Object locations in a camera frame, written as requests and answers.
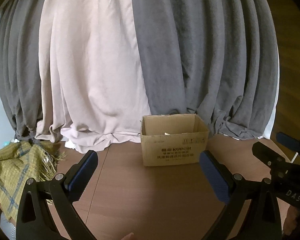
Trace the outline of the person's right hand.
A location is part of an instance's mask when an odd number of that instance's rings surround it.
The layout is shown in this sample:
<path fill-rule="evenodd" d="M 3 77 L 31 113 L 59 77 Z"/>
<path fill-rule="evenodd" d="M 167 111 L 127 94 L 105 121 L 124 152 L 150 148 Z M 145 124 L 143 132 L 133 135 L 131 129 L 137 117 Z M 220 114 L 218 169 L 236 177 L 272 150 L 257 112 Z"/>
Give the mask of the person's right hand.
<path fill-rule="evenodd" d="M 283 233 L 290 235 L 297 226 L 297 218 L 300 216 L 300 210 L 294 206 L 290 206 L 287 211 L 287 216 L 283 224 Z"/>

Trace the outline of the person's left hand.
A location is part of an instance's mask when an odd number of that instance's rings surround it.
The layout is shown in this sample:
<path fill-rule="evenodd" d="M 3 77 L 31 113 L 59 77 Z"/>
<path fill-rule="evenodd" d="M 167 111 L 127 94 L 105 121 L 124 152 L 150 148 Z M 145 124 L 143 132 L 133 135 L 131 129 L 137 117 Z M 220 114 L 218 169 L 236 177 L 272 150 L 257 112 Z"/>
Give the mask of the person's left hand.
<path fill-rule="evenodd" d="M 129 233 L 128 235 L 126 235 L 125 237 L 123 237 L 121 240 L 136 240 L 136 237 L 134 235 L 134 233 Z"/>

